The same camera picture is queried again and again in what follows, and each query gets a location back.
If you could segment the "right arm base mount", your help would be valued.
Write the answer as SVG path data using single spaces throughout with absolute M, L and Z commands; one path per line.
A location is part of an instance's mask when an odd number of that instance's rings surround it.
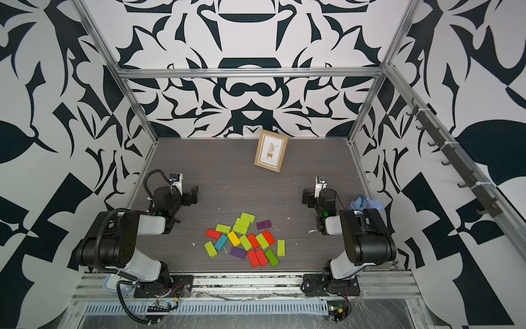
M 323 274 L 304 274 L 300 290 L 308 297 L 331 295 L 357 297 L 361 292 L 356 278 L 350 280 L 328 280 Z

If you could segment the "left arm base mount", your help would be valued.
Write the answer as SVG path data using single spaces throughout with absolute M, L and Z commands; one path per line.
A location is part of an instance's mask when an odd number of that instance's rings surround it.
M 194 276 L 172 275 L 167 283 L 160 279 L 154 282 L 139 282 L 135 298 L 188 297 L 193 290 Z

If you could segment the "green block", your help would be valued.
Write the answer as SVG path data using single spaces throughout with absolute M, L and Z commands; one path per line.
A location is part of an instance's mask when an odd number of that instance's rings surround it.
M 267 250 L 264 254 L 272 267 L 276 267 L 279 264 L 277 256 L 275 256 L 274 252 L 271 249 Z

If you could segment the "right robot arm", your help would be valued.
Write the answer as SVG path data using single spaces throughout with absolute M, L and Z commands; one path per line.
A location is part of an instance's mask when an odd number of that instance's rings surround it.
M 302 203 L 316 211 L 316 228 L 323 235 L 341 236 L 344 251 L 327 262 L 327 283 L 353 279 L 368 267 L 392 262 L 397 248 L 379 211 L 364 208 L 336 209 L 338 193 L 333 189 L 302 192 Z

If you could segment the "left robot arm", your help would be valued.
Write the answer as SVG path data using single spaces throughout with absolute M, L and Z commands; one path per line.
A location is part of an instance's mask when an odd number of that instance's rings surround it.
M 179 222 L 175 218 L 179 209 L 196 204 L 198 195 L 198 186 L 182 194 L 163 186 L 151 197 L 151 212 L 128 208 L 100 212 L 75 250 L 76 261 L 102 273 L 132 281 L 154 282 L 168 289 L 172 280 L 167 264 L 139 251 L 137 238 L 170 234 Z

